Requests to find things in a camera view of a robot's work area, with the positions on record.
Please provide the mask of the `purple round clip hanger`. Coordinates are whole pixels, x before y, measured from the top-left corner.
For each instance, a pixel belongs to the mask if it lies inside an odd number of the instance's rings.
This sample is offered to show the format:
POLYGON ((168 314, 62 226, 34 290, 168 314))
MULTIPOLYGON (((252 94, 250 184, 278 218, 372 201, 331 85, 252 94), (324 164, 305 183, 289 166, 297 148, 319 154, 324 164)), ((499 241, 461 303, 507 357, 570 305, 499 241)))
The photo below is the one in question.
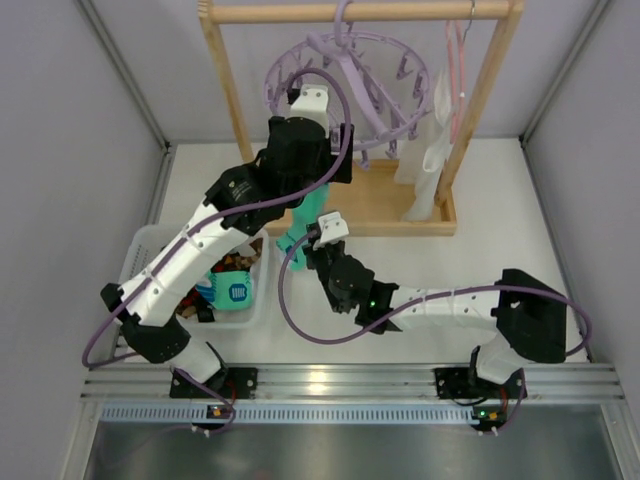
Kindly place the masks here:
POLYGON ((432 106, 431 79, 425 61, 403 42, 388 35, 355 31, 351 22, 343 28, 348 5, 347 1, 337 4, 331 33, 309 33, 304 41, 285 51, 272 64, 264 80, 263 100, 268 110, 276 115, 286 103, 292 104, 293 93, 302 89, 301 78, 296 79, 292 86, 288 85, 294 73, 313 67, 316 59, 321 61, 323 70, 337 68, 370 129, 369 137, 354 143, 354 151, 360 154, 356 164, 367 170, 370 167, 370 150, 386 144, 387 157, 395 159, 400 138, 412 141, 418 137, 419 122, 432 106), (416 106, 413 111, 403 112, 384 83, 376 79, 371 67, 362 61, 362 54, 357 51, 360 40, 389 46, 401 53, 395 79, 402 82, 408 77, 414 78, 411 98, 416 101, 416 106))

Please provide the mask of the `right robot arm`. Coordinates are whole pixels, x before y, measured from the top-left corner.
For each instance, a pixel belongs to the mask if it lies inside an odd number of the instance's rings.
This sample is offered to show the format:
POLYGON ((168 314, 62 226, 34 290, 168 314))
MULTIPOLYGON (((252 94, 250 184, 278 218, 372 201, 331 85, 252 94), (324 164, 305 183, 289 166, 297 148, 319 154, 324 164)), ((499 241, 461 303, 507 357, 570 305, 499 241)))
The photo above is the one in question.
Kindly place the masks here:
POLYGON ((332 310, 356 313, 355 323, 382 335, 411 328, 484 330, 492 338, 470 356, 469 381, 505 384, 529 364, 561 364, 567 358, 566 305, 544 283, 506 269, 489 289, 470 293, 419 289, 376 279, 345 251, 342 241, 305 246, 332 310))

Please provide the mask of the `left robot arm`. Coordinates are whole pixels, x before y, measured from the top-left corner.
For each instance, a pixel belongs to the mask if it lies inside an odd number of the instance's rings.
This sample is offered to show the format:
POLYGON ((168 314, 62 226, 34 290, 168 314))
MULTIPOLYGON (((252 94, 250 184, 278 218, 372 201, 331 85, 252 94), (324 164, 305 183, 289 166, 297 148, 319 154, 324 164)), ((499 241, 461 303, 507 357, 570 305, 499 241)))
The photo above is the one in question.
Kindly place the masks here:
POLYGON ((176 308, 207 271, 266 224, 299 206, 313 190, 350 183, 353 127, 340 127, 340 151, 317 122, 302 117, 269 121, 269 137, 250 163, 225 170, 206 191, 191 219, 131 280, 101 291, 130 348, 151 364, 167 364, 218 392, 227 365, 206 341, 176 317, 176 308))

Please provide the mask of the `brown striped sock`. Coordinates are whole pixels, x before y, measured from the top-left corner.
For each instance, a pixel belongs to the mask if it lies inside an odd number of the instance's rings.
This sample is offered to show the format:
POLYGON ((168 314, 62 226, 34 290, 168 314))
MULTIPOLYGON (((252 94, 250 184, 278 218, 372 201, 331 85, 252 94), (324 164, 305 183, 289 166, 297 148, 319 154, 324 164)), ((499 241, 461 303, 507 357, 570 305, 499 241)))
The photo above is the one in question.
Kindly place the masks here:
POLYGON ((250 253, 234 252, 225 255, 215 265, 214 272, 249 271, 262 256, 263 239, 257 238, 253 240, 249 245, 247 245, 247 248, 251 249, 250 253))

